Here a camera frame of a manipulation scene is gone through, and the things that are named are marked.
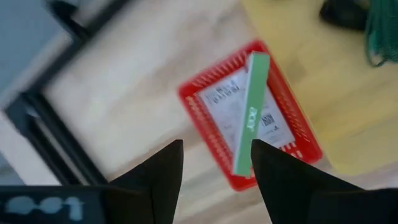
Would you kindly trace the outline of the white green card reader box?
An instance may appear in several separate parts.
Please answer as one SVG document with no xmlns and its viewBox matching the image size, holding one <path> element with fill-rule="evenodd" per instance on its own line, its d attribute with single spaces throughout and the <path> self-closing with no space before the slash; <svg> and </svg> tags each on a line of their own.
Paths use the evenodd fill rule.
<svg viewBox="0 0 398 224">
<path fill-rule="evenodd" d="M 270 55 L 253 52 L 247 62 L 246 83 L 233 157 L 233 174 L 245 178 L 252 175 L 251 144 L 257 138 L 264 94 L 270 66 Z"/>
<path fill-rule="evenodd" d="M 247 74 L 242 68 L 200 92 L 231 152 L 237 148 L 237 135 L 243 112 Z M 269 88 L 265 90 L 257 138 L 274 146 L 288 146 L 295 138 Z"/>
</svg>

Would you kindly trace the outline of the black aluminium table frame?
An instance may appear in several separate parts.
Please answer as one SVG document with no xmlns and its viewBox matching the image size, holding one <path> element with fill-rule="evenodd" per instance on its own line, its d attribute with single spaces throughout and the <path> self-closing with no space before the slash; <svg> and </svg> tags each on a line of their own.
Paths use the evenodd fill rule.
<svg viewBox="0 0 398 224">
<path fill-rule="evenodd" d="M 2 106 L 6 117 L 17 131 L 32 144 L 47 167 L 62 185 L 81 185 L 82 180 L 73 173 L 54 145 L 40 130 L 36 119 L 40 119 L 50 134 L 59 143 L 73 165 L 81 172 L 84 181 L 90 185 L 106 185 L 108 181 L 94 165 L 80 143 L 65 126 L 57 112 L 43 94 L 44 88 L 65 68 L 70 61 L 86 48 L 100 33 L 101 29 L 114 18 L 131 0 L 109 0 L 86 25 L 82 26 L 72 17 L 78 6 L 64 0 L 47 0 L 46 6 L 63 29 L 71 35 L 72 41 L 66 46 L 34 81 Z"/>
</svg>

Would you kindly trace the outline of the yellow translucent plastic bin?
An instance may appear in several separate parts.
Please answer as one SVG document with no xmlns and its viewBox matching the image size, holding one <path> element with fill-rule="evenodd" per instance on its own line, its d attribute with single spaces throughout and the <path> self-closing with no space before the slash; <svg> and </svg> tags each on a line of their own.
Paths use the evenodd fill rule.
<svg viewBox="0 0 398 224">
<path fill-rule="evenodd" d="M 361 33 L 319 18 L 324 0 L 242 0 L 323 152 L 343 174 L 398 166 L 398 65 L 373 68 Z"/>
</svg>

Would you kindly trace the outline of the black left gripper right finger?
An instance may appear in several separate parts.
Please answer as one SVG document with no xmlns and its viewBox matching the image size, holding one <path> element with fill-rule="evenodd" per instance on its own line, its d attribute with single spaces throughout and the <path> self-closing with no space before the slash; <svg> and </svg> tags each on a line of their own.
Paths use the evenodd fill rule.
<svg viewBox="0 0 398 224">
<path fill-rule="evenodd" d="M 260 139 L 252 140 L 251 160 L 272 224 L 307 224 L 310 201 L 318 191 L 360 189 Z"/>
</svg>

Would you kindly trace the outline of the red slotted plastic basket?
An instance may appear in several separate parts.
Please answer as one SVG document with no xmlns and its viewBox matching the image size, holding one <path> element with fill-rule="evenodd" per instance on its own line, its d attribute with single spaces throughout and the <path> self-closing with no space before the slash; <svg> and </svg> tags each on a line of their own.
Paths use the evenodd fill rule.
<svg viewBox="0 0 398 224">
<path fill-rule="evenodd" d="M 197 73 L 178 88 L 178 97 L 183 107 L 229 182 L 229 186 L 235 191 L 243 191 L 255 186 L 256 180 L 254 177 L 239 177 L 231 173 L 233 154 L 221 136 L 221 132 L 216 127 L 216 123 L 206 108 L 205 102 L 200 99 L 200 92 L 243 68 L 245 59 L 252 52 L 270 54 L 263 41 L 259 39 L 253 40 Z M 280 149 L 308 164 L 318 162 L 323 156 L 320 146 L 311 130 L 310 123 L 307 122 L 293 91 L 290 89 L 289 83 L 273 58 L 270 61 L 267 86 L 270 88 L 276 104 L 294 137 L 292 143 L 288 143 Z"/>
</svg>

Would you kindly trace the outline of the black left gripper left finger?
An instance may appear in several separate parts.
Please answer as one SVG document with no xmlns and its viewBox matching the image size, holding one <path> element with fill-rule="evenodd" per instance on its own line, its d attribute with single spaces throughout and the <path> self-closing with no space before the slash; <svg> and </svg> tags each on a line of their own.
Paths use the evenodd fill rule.
<svg viewBox="0 0 398 224">
<path fill-rule="evenodd" d="M 143 199 L 126 208 L 135 218 L 131 224 L 172 224 L 182 174 L 183 141 L 176 139 L 110 184 L 143 193 Z"/>
</svg>

